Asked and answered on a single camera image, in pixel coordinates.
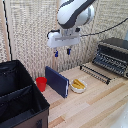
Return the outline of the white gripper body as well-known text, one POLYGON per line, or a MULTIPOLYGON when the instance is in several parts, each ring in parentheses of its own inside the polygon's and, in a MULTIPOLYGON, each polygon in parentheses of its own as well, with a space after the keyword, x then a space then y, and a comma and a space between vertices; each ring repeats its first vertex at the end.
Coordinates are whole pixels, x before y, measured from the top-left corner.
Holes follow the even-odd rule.
POLYGON ((47 38, 47 45, 50 48, 71 46, 80 42, 80 34, 78 32, 72 32, 71 30, 51 30, 47 34, 47 38))

